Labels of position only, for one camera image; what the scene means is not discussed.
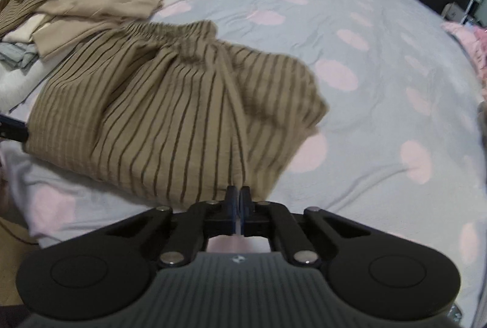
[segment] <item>brown striped shorts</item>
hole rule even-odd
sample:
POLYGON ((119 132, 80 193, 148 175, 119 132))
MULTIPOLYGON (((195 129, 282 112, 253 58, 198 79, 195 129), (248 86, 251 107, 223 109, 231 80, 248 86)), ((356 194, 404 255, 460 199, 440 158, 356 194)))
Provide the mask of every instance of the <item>brown striped shorts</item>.
POLYGON ((327 105, 299 60, 215 37, 210 21, 93 35, 43 88, 25 150, 172 206, 228 185, 266 198, 327 105))

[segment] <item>wooden floor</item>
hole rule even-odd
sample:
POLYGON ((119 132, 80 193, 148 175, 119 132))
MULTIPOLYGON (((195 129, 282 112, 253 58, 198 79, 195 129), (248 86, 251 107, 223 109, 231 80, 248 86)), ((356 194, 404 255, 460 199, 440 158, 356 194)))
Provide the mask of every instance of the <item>wooden floor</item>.
MULTIPOLYGON (((33 242, 25 228, 0 218, 21 239, 33 242)), ((38 246, 29 246, 15 240, 0 226, 0 305, 19 305, 22 303, 15 287, 15 276, 21 262, 38 246)))

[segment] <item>bed sheet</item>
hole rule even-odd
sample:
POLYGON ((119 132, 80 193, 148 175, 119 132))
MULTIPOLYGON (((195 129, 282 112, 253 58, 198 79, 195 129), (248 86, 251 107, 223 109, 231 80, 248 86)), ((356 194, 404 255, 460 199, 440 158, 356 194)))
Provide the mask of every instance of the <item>bed sheet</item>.
MULTIPOLYGON (((218 37, 303 60, 330 113, 270 200, 316 205, 438 249, 462 275, 470 326, 485 270, 481 87, 442 19, 417 0, 187 0, 155 22, 213 20, 218 37)), ((34 96, 13 112, 27 119, 34 96)), ((43 247, 152 205, 0 145, 15 203, 43 247)))

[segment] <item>polka dot bed sheet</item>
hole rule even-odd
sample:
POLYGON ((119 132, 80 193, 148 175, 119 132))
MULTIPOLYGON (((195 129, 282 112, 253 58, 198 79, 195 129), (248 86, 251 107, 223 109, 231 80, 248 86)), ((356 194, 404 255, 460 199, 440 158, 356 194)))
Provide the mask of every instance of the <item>polka dot bed sheet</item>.
MULTIPOLYGON (((487 254, 482 98, 442 19, 417 0, 186 0, 152 21, 201 19, 213 20, 223 40, 300 58, 330 105, 270 200, 294 212, 320 206, 443 252, 461 272, 456 303, 471 326, 487 254)), ((13 116, 25 120, 35 95, 13 116)), ((152 207, 39 162, 14 142, 1 148, 11 196, 43 247, 152 207)))

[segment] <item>silver bolt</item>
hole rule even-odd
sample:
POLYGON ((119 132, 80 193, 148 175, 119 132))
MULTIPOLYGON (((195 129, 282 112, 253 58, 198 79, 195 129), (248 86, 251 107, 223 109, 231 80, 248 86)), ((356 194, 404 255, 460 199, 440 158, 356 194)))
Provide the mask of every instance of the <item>silver bolt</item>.
POLYGON ((184 261, 184 255, 177 251, 168 251, 167 253, 161 254, 159 259, 166 265, 175 265, 184 261))
POLYGON ((294 260, 303 265, 310 265, 318 260, 318 254, 316 254, 314 251, 304 249, 294 254, 294 260))

